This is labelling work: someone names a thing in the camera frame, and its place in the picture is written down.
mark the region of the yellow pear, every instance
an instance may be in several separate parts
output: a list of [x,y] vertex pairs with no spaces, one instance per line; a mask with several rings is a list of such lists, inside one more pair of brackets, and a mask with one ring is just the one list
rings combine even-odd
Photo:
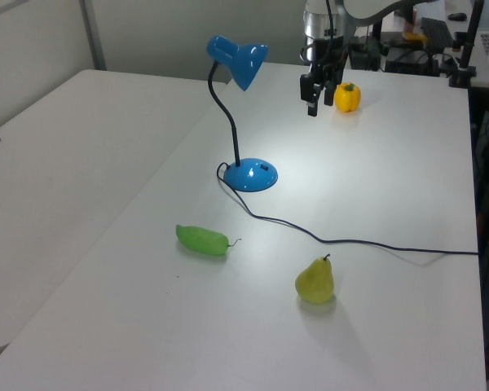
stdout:
[[315,259],[295,280],[299,296],[310,303],[321,304],[333,296],[332,264],[326,257]]

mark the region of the lamp neck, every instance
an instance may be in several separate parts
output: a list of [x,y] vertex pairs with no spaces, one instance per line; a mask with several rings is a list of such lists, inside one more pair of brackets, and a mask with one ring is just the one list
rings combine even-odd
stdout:
[[212,98],[214,98],[215,103],[218,104],[218,106],[221,108],[221,110],[227,115],[228,120],[230,121],[231,125],[231,136],[232,136],[232,141],[234,143],[234,156],[236,159],[236,167],[239,167],[241,165],[240,158],[239,158],[239,145],[237,142],[237,128],[236,128],[236,123],[234,122],[234,119],[232,118],[230,112],[228,111],[227,108],[225,108],[224,104],[222,104],[221,100],[218,98],[218,96],[215,94],[214,91],[214,86],[213,86],[213,79],[214,79],[214,74],[215,70],[218,68],[219,62],[214,61],[214,65],[212,65],[212,69],[210,69],[209,73],[209,91],[210,94],[212,95]]

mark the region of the fake fruit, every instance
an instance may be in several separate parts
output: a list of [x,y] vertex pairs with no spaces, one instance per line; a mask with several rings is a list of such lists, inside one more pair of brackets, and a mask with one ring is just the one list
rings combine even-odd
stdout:
[[310,303],[321,304],[333,296],[332,264],[326,257],[315,259],[295,280],[299,296]]
[[360,88],[353,83],[342,83],[337,86],[333,100],[342,112],[353,112],[360,103]]
[[223,255],[230,247],[225,235],[200,226],[177,225],[176,236],[183,246],[203,254]]

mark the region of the black stand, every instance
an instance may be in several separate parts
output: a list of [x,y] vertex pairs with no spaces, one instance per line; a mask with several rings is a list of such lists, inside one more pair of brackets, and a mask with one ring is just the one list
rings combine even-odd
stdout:
[[442,62],[440,64],[440,72],[449,76],[450,87],[469,88],[471,87],[471,77],[476,76],[476,68],[469,66],[469,59],[473,52],[480,16],[482,16],[483,2],[484,0],[474,1],[473,12],[471,13],[471,20],[469,21],[469,28],[464,42],[464,50],[462,51],[462,58],[458,60],[459,63],[456,64],[453,60],[451,63]]

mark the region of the desk lamp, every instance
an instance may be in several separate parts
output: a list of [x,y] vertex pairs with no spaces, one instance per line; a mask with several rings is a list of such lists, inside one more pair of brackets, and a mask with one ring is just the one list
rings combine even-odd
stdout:
[[230,69],[231,76],[236,84],[246,91],[255,78],[262,61],[267,56],[268,46],[252,44],[237,46],[225,37],[212,37],[206,47],[209,56],[214,59],[214,65],[209,74],[209,90],[212,98],[227,115],[231,124],[231,135],[234,143],[234,155],[236,161],[227,167],[223,179],[233,189],[238,191],[262,191],[273,186],[277,181],[277,170],[267,161],[247,158],[239,158],[239,146],[237,143],[236,123],[230,112],[215,94],[212,80],[219,64]]

